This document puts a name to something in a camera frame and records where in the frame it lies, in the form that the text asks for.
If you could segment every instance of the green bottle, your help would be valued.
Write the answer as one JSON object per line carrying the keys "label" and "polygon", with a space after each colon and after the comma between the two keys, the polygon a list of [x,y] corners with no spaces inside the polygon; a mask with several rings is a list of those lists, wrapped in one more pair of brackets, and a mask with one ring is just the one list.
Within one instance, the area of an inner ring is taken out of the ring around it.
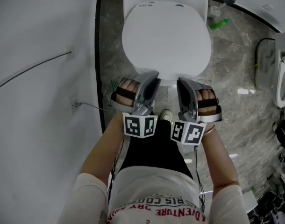
{"label": "green bottle", "polygon": [[216,30],[216,29],[221,28],[222,26],[226,25],[229,21],[230,21],[230,19],[222,20],[222,21],[214,24],[210,28],[211,28],[211,30]]}

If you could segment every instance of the person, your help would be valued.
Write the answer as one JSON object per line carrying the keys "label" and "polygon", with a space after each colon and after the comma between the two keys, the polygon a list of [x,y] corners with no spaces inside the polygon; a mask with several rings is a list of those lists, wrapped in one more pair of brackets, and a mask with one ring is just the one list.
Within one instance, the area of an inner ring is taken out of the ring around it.
{"label": "person", "polygon": [[[119,86],[137,92],[133,80]],[[215,98],[210,90],[197,92],[198,100]],[[133,106],[133,100],[117,95],[116,101]],[[199,109],[201,115],[216,107]],[[108,203],[107,185],[121,142],[123,117],[118,113],[83,164],[59,224],[246,224],[235,167],[213,123],[206,126],[202,145],[214,185],[209,217],[199,209],[199,192],[176,142],[170,139],[172,113],[164,110],[155,135],[131,138],[127,155],[117,174]]]}

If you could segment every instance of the marble floor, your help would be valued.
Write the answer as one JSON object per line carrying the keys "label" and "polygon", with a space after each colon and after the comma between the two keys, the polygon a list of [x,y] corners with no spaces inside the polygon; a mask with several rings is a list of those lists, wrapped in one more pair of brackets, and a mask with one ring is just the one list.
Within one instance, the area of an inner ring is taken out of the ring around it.
{"label": "marble floor", "polygon": [[[266,177],[274,172],[278,143],[271,125],[279,118],[279,110],[269,94],[257,90],[254,84],[254,52],[258,41],[274,37],[274,32],[256,19],[231,7],[224,7],[219,20],[230,22],[211,31],[213,52],[207,68],[193,79],[213,87],[223,108],[223,121],[216,124],[229,154],[233,156],[244,191],[252,188],[259,197]],[[106,125],[114,114],[108,107],[113,87],[125,75],[135,70],[124,54],[122,0],[102,0],[100,16],[100,66]],[[169,108],[177,119],[179,112],[176,86],[161,86],[155,99],[155,114]],[[193,159],[193,148],[179,147],[185,159]],[[124,145],[119,163],[127,152]],[[194,161],[188,164],[194,175]],[[212,190],[207,162],[202,146],[198,148],[198,173],[205,192]]]}

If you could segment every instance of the person's hand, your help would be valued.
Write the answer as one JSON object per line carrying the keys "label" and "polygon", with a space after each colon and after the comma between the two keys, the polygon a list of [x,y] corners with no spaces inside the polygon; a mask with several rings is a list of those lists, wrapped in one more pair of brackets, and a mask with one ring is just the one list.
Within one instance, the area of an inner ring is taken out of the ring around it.
{"label": "person's hand", "polygon": [[[131,80],[131,79],[126,79],[126,78],[123,78],[119,84],[119,87],[125,89],[125,90],[128,90],[128,91],[131,91],[133,93],[136,93],[137,90],[138,90],[138,87],[139,87],[139,83],[134,81],[134,80]],[[133,107],[133,104],[134,104],[134,100],[131,100],[129,98],[125,98],[121,95],[116,95],[116,102],[121,104],[121,105],[126,105],[126,106],[130,106],[130,107]]]}
{"label": "person's hand", "polygon": [[[212,93],[211,90],[200,90],[200,91],[196,91],[197,93],[197,99],[198,101],[200,100],[206,100],[206,99],[215,99],[215,95]],[[211,107],[207,107],[207,108],[200,108],[199,109],[199,115],[215,115],[216,114],[216,106],[211,106]],[[211,129],[214,126],[214,123],[208,123],[206,128],[205,128],[205,132],[209,129]]]}

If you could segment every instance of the white appliance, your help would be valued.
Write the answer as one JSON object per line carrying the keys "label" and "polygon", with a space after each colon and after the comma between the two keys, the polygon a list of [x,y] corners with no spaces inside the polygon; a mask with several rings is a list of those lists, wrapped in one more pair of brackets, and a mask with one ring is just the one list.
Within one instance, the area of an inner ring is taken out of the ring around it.
{"label": "white appliance", "polygon": [[269,90],[276,106],[285,106],[285,33],[274,42],[261,42],[257,49],[256,87]]}
{"label": "white appliance", "polygon": [[138,73],[157,70],[161,85],[208,65],[208,0],[124,0],[122,44]]}

